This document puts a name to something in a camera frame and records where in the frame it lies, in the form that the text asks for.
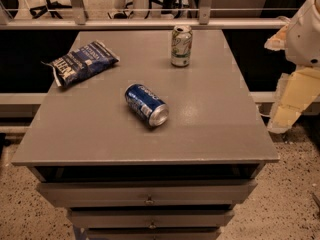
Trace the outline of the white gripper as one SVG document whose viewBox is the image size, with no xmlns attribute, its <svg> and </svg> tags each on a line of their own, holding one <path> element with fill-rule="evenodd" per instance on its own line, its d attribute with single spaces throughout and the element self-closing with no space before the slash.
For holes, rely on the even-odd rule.
<svg viewBox="0 0 320 240">
<path fill-rule="evenodd" d="M 267 129 L 282 134 L 292 128 L 301 114 L 320 95 L 320 0 L 306 0 L 285 25 L 271 36 L 264 47 L 285 50 L 288 61 L 297 67 L 278 80 L 275 102 L 270 111 Z"/>
</svg>

